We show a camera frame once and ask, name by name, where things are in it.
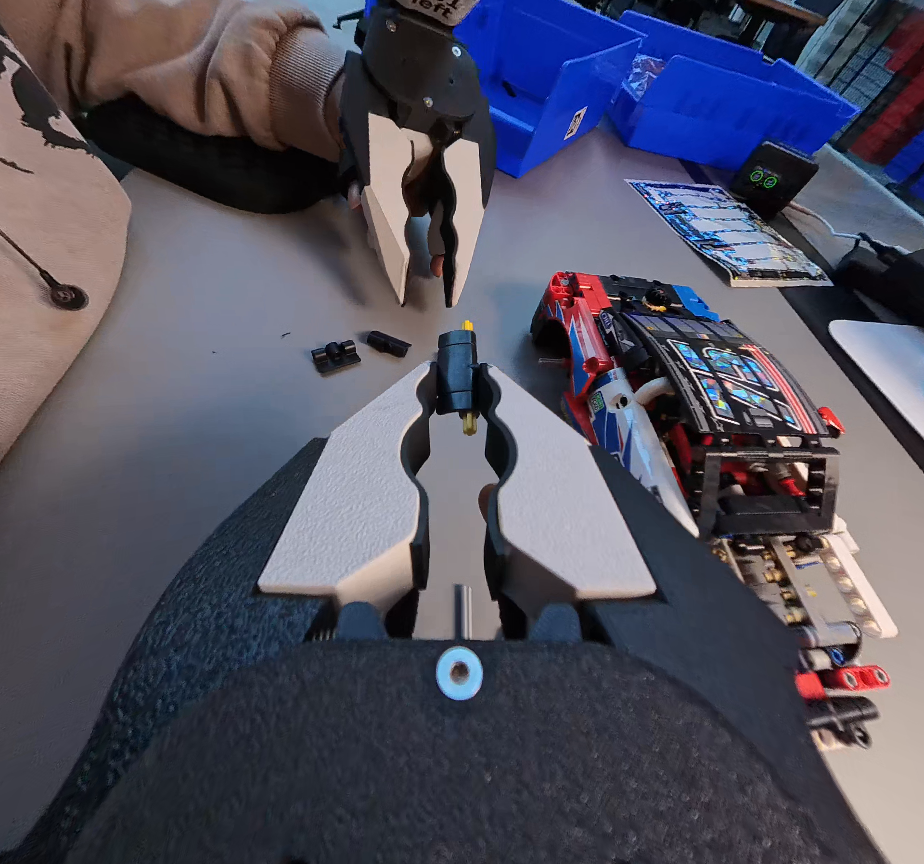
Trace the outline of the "black charger with green lights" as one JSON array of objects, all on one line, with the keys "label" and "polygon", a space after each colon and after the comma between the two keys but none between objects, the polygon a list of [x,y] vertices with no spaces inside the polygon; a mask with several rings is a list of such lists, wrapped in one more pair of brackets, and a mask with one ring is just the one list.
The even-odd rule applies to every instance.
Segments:
[{"label": "black charger with green lights", "polygon": [[765,222],[788,207],[819,165],[812,155],[784,143],[760,142],[733,175],[728,192]]}]

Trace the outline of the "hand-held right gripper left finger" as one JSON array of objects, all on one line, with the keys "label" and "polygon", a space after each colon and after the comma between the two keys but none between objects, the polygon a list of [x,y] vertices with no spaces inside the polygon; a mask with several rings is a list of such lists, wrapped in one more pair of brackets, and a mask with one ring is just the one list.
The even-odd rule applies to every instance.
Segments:
[{"label": "hand-held right gripper left finger", "polygon": [[412,637],[430,574],[418,472],[431,453],[436,365],[417,366],[335,428],[258,579],[265,595],[370,604]]}]

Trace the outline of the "black hoodie drawstring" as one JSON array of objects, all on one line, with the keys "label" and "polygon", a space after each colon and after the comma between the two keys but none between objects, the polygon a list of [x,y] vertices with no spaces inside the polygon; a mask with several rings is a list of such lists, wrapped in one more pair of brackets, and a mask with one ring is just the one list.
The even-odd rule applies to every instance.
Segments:
[{"label": "black hoodie drawstring", "polygon": [[1,237],[36,271],[40,280],[44,282],[49,299],[55,307],[66,311],[80,311],[86,308],[89,297],[85,290],[75,284],[65,284],[58,281],[47,269],[44,269],[34,258],[30,257],[22,247],[18,246],[17,242],[6,232],[1,231]]}]

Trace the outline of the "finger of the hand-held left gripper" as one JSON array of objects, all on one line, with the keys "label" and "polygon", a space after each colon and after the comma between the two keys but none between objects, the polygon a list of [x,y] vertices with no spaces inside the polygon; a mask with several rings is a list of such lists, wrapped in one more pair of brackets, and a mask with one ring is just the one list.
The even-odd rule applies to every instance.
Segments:
[{"label": "finger of the hand-held left gripper", "polygon": [[459,139],[443,149],[433,175],[433,235],[438,235],[443,249],[445,305],[454,307],[468,278],[482,222],[478,143]]},{"label": "finger of the hand-held left gripper", "polygon": [[371,244],[397,301],[406,300],[410,248],[406,226],[411,211],[405,187],[427,169],[433,142],[423,132],[403,129],[386,116],[369,115],[369,180],[361,204]]}]

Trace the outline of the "small clear plastic bag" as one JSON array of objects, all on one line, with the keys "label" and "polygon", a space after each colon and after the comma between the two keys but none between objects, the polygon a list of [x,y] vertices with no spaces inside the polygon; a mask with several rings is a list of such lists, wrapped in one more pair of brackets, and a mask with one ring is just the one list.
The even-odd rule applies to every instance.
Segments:
[{"label": "small clear plastic bag", "polygon": [[665,67],[664,60],[638,53],[623,86],[636,101],[640,100]]}]

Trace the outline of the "lego sticker sheet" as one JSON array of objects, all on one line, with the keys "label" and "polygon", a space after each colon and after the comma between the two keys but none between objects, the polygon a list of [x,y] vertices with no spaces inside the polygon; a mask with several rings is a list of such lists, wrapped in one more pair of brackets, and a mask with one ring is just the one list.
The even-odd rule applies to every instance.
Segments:
[{"label": "lego sticker sheet", "polygon": [[717,185],[629,178],[626,183],[731,287],[833,284],[802,250]]}]

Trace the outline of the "person's left forearm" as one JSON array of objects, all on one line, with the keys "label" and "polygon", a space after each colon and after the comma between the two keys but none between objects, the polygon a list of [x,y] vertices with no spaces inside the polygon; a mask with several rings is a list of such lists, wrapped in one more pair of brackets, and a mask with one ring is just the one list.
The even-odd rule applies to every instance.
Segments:
[{"label": "person's left forearm", "polygon": [[345,54],[292,0],[1,0],[2,28],[74,116],[133,95],[179,127],[335,162]]}]

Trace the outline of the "black lego connector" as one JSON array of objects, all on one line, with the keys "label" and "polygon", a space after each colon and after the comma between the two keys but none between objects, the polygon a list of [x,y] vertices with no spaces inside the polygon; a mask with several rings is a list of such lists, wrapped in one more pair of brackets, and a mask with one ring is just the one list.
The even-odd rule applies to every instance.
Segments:
[{"label": "black lego connector", "polygon": [[479,360],[477,336],[472,328],[439,335],[435,413],[479,416]]}]

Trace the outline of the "red white blue lego car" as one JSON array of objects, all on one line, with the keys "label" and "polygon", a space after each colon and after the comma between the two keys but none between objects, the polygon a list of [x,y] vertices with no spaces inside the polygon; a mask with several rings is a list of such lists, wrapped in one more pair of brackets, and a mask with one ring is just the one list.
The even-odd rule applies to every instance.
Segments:
[{"label": "red white blue lego car", "polygon": [[841,421],[682,285],[558,271],[530,336],[567,372],[564,419],[796,633],[817,748],[869,748],[891,679],[860,653],[897,627],[835,511]]}]

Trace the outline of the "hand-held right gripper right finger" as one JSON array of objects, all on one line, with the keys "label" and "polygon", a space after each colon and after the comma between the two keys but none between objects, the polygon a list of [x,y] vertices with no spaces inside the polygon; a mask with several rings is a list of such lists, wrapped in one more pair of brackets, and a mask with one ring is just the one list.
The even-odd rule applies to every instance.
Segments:
[{"label": "hand-held right gripper right finger", "polygon": [[496,366],[479,368],[496,474],[484,570],[505,637],[552,604],[636,601],[656,582],[590,444]]}]

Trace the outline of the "rack of red blue bins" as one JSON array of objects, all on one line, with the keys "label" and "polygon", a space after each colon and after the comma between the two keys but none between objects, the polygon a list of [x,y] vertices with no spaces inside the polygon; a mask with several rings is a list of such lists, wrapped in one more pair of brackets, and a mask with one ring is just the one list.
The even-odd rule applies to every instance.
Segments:
[{"label": "rack of red blue bins", "polygon": [[917,169],[899,155],[922,134],[922,5],[870,0],[826,68],[827,86],[857,109],[831,147],[902,187]]}]

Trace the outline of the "person's left hand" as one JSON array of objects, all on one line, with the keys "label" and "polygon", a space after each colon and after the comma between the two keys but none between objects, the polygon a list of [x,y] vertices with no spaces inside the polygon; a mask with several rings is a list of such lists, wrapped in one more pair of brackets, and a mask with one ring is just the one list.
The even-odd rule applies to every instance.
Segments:
[{"label": "person's left hand", "polygon": [[424,150],[415,154],[414,162],[403,178],[402,192],[412,217],[422,218],[428,215],[431,218],[427,231],[430,270],[433,276],[441,278],[445,264],[445,246],[440,233],[443,210],[432,193],[431,165],[434,158],[435,153],[424,153]]}]

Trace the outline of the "black bag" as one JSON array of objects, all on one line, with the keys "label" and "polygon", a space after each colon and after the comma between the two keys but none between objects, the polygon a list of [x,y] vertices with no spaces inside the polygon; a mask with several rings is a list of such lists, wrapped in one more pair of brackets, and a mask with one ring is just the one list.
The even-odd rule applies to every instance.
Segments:
[{"label": "black bag", "polygon": [[865,233],[853,235],[853,240],[834,268],[832,281],[923,327],[923,249],[888,245]]}]

